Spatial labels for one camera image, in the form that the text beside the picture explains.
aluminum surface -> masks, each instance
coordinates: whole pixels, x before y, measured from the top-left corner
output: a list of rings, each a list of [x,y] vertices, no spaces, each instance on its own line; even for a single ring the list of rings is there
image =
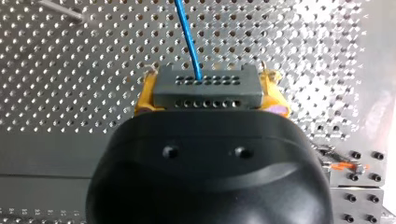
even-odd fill
[[[146,65],[191,70],[175,7],[54,0],[88,19],[76,24],[23,2],[0,1],[0,174],[90,177],[110,134],[133,115]],[[394,1],[185,0],[185,8],[204,69],[266,61],[284,76],[291,119],[314,141],[346,156],[358,151],[370,165],[356,182],[347,170],[332,172],[334,188],[384,184]]]

hole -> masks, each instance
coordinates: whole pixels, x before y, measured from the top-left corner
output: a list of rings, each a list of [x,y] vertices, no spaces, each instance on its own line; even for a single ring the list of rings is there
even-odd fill
[[[237,147],[235,149],[235,156],[241,159],[249,159],[253,157],[253,151],[245,148],[245,147]]]
[[[199,108],[199,107],[202,106],[202,103],[200,101],[194,101],[193,105],[194,105],[195,108]]]
[[[212,104],[212,103],[211,103],[210,101],[204,101],[203,106],[204,106],[205,108],[208,108],[208,107],[210,107],[211,104]]]
[[[349,223],[352,223],[352,222],[355,221],[355,218],[353,218],[353,217],[350,216],[350,215],[346,215],[346,216],[345,216],[345,220],[346,220],[347,222],[349,222]]]
[[[375,182],[381,182],[382,177],[381,177],[380,175],[373,175],[373,180],[374,180]]]
[[[358,181],[359,177],[357,175],[355,175],[355,174],[350,174],[349,175],[349,179],[351,179],[352,181]]]
[[[175,107],[179,108],[182,106],[183,106],[183,103],[181,101],[175,101]]]
[[[177,147],[171,147],[171,146],[166,146],[163,149],[163,156],[166,159],[174,159],[178,156],[178,148]]]
[[[369,216],[368,220],[369,220],[371,223],[376,223],[376,222],[378,221],[378,220],[376,219],[376,217],[373,217],[373,216]]]
[[[348,194],[346,198],[352,203],[355,203],[357,201],[355,195],[353,194]]]
[[[214,47],[213,51],[218,54],[220,52],[220,48],[219,47]]]
[[[187,100],[187,101],[185,101],[184,102],[184,107],[191,107],[191,105],[192,105],[192,102],[191,101],[189,101],[189,100]]]
[[[370,197],[370,201],[372,201],[373,203],[379,203],[379,198],[373,195]]]
[[[382,161],[382,160],[384,160],[384,154],[382,154],[382,153],[380,153],[380,152],[376,152],[376,153],[374,154],[374,158],[376,158],[377,160]]]
[[[222,103],[222,106],[223,106],[224,108],[231,107],[232,105],[233,105],[233,103],[232,103],[231,101],[224,101],[224,102]]]
[[[217,108],[217,107],[220,107],[220,106],[221,106],[221,102],[219,102],[219,101],[213,102],[213,107]]]
[[[352,157],[356,160],[359,160],[361,158],[361,154],[359,152],[352,152]]]
[[[240,101],[233,101],[233,107],[239,107],[239,106],[241,106]]]

screw hole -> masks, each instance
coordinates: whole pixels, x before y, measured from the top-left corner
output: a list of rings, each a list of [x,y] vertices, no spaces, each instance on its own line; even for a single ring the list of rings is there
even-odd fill
[[[353,216],[351,216],[351,215],[346,215],[346,216],[345,216],[345,220],[346,220],[347,222],[349,222],[349,223],[352,223],[352,222],[355,221],[355,218],[353,218]]]
[[[381,182],[382,177],[381,177],[380,175],[373,175],[373,176],[372,176],[372,179],[373,179],[375,182]]]
[[[370,201],[372,201],[373,203],[379,203],[379,198],[373,195],[370,197]]]
[[[253,151],[245,148],[245,147],[237,147],[235,149],[235,156],[241,159],[249,159],[253,157]]]
[[[371,222],[371,223],[376,223],[378,220],[376,219],[376,217],[373,217],[373,216],[369,216],[368,217],[368,220]]]
[[[357,151],[352,152],[352,157],[356,160],[359,160],[361,158],[361,154]]]
[[[169,146],[165,147],[163,149],[163,156],[166,159],[174,159],[174,158],[176,158],[178,156],[177,147],[169,147]]]
[[[221,102],[219,102],[219,101],[213,102],[213,107],[217,108],[219,106],[221,106]]]
[[[382,154],[382,153],[380,153],[380,152],[376,152],[376,153],[374,154],[374,158],[376,158],[376,159],[379,160],[379,161],[382,161],[382,160],[384,160],[384,154]]]
[[[346,198],[352,203],[355,203],[357,201],[355,195],[353,194],[348,194]]]
[[[349,175],[349,179],[351,179],[352,181],[358,181],[359,177],[357,175],[355,175],[355,174],[350,174]]]
[[[204,107],[208,108],[210,107],[211,102],[210,101],[204,101]]]

black device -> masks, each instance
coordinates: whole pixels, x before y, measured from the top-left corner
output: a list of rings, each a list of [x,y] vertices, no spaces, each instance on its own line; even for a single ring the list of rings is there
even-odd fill
[[[331,224],[328,180],[290,120],[258,110],[142,114],[114,133],[91,224]]]

black rounded casing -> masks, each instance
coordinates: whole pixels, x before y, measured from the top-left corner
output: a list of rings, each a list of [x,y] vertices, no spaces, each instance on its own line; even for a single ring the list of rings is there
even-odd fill
[[[305,134],[261,111],[163,111],[114,133],[93,176],[91,224],[330,224]]]

